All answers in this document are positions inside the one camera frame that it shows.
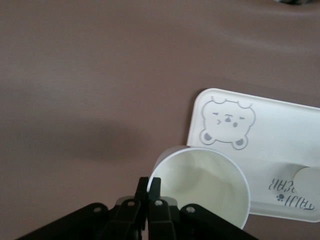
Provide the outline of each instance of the white plastic tray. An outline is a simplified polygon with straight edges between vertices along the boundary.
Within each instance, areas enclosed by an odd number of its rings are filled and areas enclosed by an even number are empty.
[[[293,183],[301,168],[320,166],[319,108],[207,89],[195,101],[187,145],[218,150],[239,165],[251,214],[320,221],[320,208]]]

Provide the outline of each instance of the bear face illustration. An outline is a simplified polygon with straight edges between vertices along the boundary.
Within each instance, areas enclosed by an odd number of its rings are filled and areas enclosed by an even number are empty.
[[[231,143],[236,150],[248,145],[247,134],[256,120],[251,105],[243,107],[236,101],[216,102],[213,98],[203,106],[202,117],[204,129],[200,140],[203,144]]]

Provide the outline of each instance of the white paper cup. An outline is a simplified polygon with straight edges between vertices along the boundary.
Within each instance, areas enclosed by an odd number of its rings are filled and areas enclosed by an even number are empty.
[[[210,148],[176,146],[155,163],[153,178],[161,178],[161,196],[177,200],[178,208],[198,204],[243,229],[249,216],[250,191],[241,169]]]

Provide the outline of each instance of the black object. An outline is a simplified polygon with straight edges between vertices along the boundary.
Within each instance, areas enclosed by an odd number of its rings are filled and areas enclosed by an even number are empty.
[[[17,240],[142,240],[148,220],[149,240],[256,240],[197,204],[181,210],[177,201],[160,196],[161,179],[141,177],[134,196],[108,208],[92,203]]]

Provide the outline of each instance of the mauve tabletop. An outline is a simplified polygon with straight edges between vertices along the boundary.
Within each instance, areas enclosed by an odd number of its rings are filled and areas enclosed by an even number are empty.
[[[0,238],[133,195],[218,88],[320,108],[320,2],[3,0]],[[320,223],[250,215],[261,240]]]

